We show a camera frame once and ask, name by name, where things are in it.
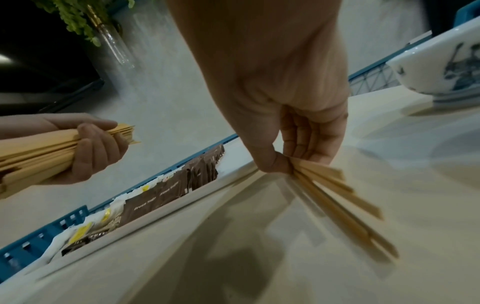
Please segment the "white table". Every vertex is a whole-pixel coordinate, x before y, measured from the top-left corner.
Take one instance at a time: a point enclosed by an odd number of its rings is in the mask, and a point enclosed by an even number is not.
[[[480,109],[430,107],[402,87],[350,98],[332,164],[383,209],[378,222],[352,208],[399,260],[359,246],[290,177],[260,174],[248,191],[226,187],[13,292],[25,303],[119,303],[160,268],[153,302],[479,303]]]

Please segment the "hand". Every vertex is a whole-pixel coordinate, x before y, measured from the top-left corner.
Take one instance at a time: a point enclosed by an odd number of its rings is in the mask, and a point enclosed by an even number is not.
[[[286,156],[328,164],[347,125],[335,0],[171,0],[215,103],[264,172]],[[283,154],[273,142],[281,131]]]
[[[63,129],[78,129],[78,142],[71,170],[49,179],[48,184],[73,184],[88,180],[93,174],[118,162],[127,152],[128,142],[105,132],[117,122],[89,114],[36,114],[0,117],[0,139],[30,136]]]

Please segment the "concrete floor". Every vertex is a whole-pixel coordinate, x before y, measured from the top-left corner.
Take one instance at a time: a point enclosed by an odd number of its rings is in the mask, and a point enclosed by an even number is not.
[[[137,1],[116,16],[137,59],[126,77],[103,49],[89,50],[105,87],[65,112],[136,125],[141,144],[122,162],[71,186],[35,186],[0,204],[0,247],[82,205],[94,207],[231,134],[163,1]],[[402,48],[427,29],[417,1],[345,0],[340,15],[350,72]]]

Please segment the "porcelain bowl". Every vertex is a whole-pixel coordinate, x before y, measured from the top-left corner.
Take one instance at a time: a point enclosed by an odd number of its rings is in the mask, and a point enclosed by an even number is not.
[[[480,104],[480,17],[394,57],[387,64],[412,91],[438,105]]]

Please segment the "bowl base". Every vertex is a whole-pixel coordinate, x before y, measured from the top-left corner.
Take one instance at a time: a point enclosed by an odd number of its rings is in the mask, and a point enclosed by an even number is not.
[[[455,94],[433,97],[433,106],[436,108],[463,108],[480,105],[480,88],[466,90]]]

